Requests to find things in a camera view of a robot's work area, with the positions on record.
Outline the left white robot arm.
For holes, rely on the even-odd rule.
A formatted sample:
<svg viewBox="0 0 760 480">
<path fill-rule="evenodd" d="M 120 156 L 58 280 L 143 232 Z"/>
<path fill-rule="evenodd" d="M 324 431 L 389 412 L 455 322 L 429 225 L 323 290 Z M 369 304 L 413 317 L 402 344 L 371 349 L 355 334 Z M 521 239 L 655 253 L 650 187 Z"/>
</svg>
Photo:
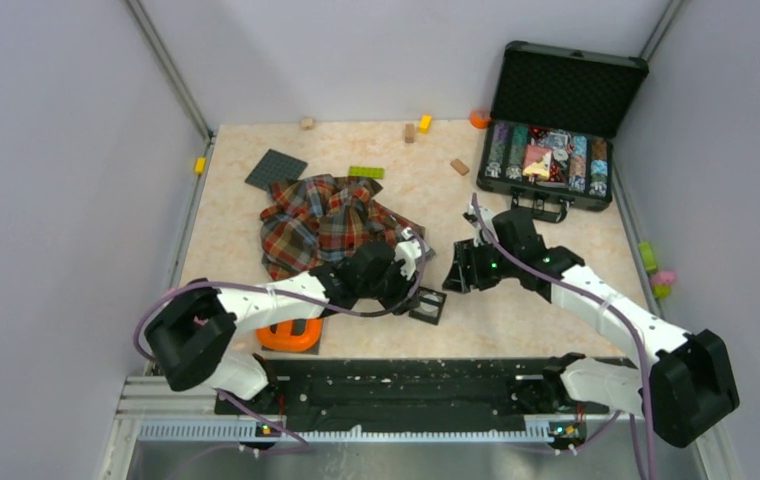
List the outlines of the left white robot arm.
<svg viewBox="0 0 760 480">
<path fill-rule="evenodd" d="M 285 321 L 351 315 L 361 299 L 380 302 L 383 314 L 399 315 L 414 305 L 426 257 L 419 237 L 394 247 L 371 241 L 342 261 L 285 280 L 198 280 L 157 302 L 144 339 L 171 390 L 223 390 L 251 412 L 264 413 L 276 401 L 274 376 L 255 355 L 233 349 L 235 339 Z"/>
</svg>

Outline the plaid flannel shirt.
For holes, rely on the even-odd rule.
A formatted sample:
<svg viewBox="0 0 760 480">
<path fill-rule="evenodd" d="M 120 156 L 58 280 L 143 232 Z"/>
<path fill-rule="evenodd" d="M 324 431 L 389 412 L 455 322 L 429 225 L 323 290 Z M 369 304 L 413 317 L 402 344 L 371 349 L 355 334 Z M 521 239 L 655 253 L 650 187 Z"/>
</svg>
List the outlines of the plaid flannel shirt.
<svg viewBox="0 0 760 480">
<path fill-rule="evenodd" d="M 382 190 L 374 179 L 330 174 L 269 184 L 260 242 L 270 277 L 287 279 L 341 261 L 370 241 L 395 246 L 408 228 L 425 238 L 423 226 L 376 200 Z"/>
</svg>

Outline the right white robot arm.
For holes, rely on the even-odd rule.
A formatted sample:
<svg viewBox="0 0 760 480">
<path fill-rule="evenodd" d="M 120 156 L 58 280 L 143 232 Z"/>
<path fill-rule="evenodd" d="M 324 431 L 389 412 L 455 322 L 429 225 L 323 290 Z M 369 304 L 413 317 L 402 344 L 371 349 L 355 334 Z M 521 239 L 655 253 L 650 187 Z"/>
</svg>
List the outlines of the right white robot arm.
<svg viewBox="0 0 760 480">
<path fill-rule="evenodd" d="M 571 353 L 546 370 L 545 404 L 568 412 L 591 402 L 650 420 L 654 433 L 684 448 L 740 406 L 723 339 L 691 333 L 639 306 L 563 247 L 548 248 L 532 216 L 468 205 L 475 235 L 454 244 L 447 291 L 485 291 L 509 279 L 585 321 L 629 359 L 609 364 Z"/>
</svg>

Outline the black wire frame cube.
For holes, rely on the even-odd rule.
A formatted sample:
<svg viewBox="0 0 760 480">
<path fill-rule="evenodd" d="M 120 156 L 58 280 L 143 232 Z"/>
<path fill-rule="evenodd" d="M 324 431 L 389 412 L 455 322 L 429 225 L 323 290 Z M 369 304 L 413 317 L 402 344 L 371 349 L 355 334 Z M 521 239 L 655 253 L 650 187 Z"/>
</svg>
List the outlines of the black wire frame cube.
<svg viewBox="0 0 760 480">
<path fill-rule="evenodd" d="M 438 325 L 442 317 L 447 295 L 443 292 L 420 287 L 416 294 L 417 304 L 408 311 L 410 318 Z"/>
</svg>

